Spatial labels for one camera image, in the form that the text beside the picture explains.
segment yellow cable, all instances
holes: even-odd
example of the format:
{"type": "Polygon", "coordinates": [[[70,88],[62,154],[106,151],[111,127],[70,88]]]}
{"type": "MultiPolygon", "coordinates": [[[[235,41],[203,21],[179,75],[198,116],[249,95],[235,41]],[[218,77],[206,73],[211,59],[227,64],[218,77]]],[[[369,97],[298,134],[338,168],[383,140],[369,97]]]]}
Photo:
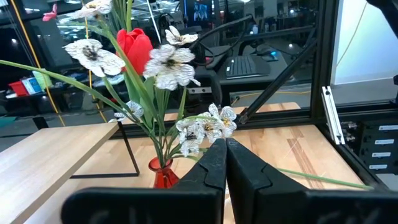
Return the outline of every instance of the yellow cable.
{"type": "MultiPolygon", "coordinates": [[[[18,12],[17,6],[15,5],[14,0],[11,0],[11,3],[12,3],[12,6],[13,6],[13,8],[14,8],[14,11],[15,11],[15,13],[16,13],[16,15],[17,15],[19,24],[20,24],[21,27],[22,27],[22,31],[24,32],[24,35],[25,35],[26,41],[27,41],[27,43],[28,43],[28,45],[29,45],[29,48],[30,48],[30,50],[32,51],[33,57],[35,58],[37,67],[38,67],[38,68],[41,68],[41,67],[40,67],[40,63],[39,63],[39,60],[38,60],[37,57],[36,57],[36,53],[35,53],[35,51],[34,51],[34,49],[33,49],[32,43],[30,42],[29,36],[27,35],[25,26],[24,26],[24,24],[22,23],[21,16],[19,15],[19,12],[18,12]]],[[[49,96],[49,98],[50,98],[51,105],[52,105],[52,107],[53,107],[55,113],[58,114],[58,109],[57,109],[57,107],[55,106],[54,101],[52,100],[52,96],[51,96],[51,93],[50,93],[50,90],[49,90],[49,86],[47,85],[47,81],[46,81],[44,75],[43,75],[43,78],[44,78],[45,89],[46,89],[47,94],[48,94],[48,96],[49,96]]],[[[65,127],[65,123],[63,122],[62,117],[61,117],[59,114],[58,114],[58,117],[60,118],[60,121],[61,121],[62,125],[65,127]]]]}
{"type": "MultiPolygon", "coordinates": [[[[87,17],[85,18],[85,21],[86,21],[86,39],[88,39],[88,23],[87,23],[87,17]]],[[[92,82],[91,82],[91,70],[88,71],[88,76],[89,76],[89,79],[90,79],[90,88],[93,88],[93,84],[92,84],[92,82]]],[[[103,119],[104,122],[106,123],[106,118],[105,118],[104,114],[102,113],[102,111],[99,111],[99,114],[101,115],[102,119],[103,119]]]]}

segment white wall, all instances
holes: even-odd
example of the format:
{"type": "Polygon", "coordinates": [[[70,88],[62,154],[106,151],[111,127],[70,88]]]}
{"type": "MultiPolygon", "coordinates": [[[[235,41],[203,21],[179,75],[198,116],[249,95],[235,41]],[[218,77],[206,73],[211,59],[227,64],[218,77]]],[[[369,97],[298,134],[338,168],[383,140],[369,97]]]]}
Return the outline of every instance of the white wall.
{"type": "Polygon", "coordinates": [[[398,39],[382,12],[366,5],[358,31],[348,47],[366,0],[341,0],[340,4],[331,83],[364,82],[397,75],[398,39]]]}

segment wooden board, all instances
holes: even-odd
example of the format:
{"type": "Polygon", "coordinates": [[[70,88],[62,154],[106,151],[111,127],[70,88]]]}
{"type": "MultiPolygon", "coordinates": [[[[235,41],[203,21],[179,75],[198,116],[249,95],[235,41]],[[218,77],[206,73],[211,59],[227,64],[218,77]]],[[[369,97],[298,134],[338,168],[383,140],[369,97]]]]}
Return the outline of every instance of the wooden board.
{"type": "MultiPolygon", "coordinates": [[[[295,103],[283,103],[264,105],[259,111],[297,108],[298,106],[295,103]]],[[[242,109],[235,108],[236,113],[239,113],[242,109]]],[[[236,131],[233,137],[274,167],[362,184],[348,164],[313,125],[236,131]]],[[[141,170],[139,177],[68,180],[26,223],[61,223],[59,217],[63,201],[76,190],[85,187],[152,187],[154,173],[147,168],[149,161],[156,156],[152,142],[149,138],[130,139],[129,142],[141,170]]],[[[209,145],[205,141],[202,147],[209,145]]],[[[194,164],[195,162],[190,159],[176,159],[172,169],[179,177],[182,177],[194,164]]],[[[123,140],[107,141],[77,173],[92,174],[97,172],[134,172],[123,140]]],[[[296,175],[287,175],[311,189],[352,189],[296,175]]],[[[234,223],[230,203],[225,206],[224,223],[234,223]]]]}
{"type": "Polygon", "coordinates": [[[41,129],[0,153],[0,223],[23,223],[117,130],[116,123],[41,129]]]}

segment vase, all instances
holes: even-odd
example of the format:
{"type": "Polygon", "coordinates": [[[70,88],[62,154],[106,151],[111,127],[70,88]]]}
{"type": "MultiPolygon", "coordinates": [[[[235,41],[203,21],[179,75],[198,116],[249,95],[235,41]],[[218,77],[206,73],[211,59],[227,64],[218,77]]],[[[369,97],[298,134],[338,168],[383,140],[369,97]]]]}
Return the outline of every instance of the vase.
{"type": "Polygon", "coordinates": [[[155,184],[156,189],[169,189],[173,187],[180,179],[171,170],[173,160],[166,162],[166,166],[161,168],[159,159],[157,157],[153,158],[149,162],[149,169],[155,172],[155,184]]]}

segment metal bracket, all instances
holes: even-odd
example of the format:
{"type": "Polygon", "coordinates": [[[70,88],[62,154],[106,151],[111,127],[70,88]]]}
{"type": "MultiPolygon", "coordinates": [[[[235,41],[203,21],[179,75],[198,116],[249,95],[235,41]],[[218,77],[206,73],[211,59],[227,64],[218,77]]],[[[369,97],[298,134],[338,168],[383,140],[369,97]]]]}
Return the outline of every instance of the metal bracket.
{"type": "Polygon", "coordinates": [[[334,142],[339,144],[346,144],[344,141],[343,131],[341,130],[340,120],[336,110],[335,100],[331,93],[330,86],[322,87],[322,102],[325,109],[326,118],[328,120],[329,132],[334,142]]]}

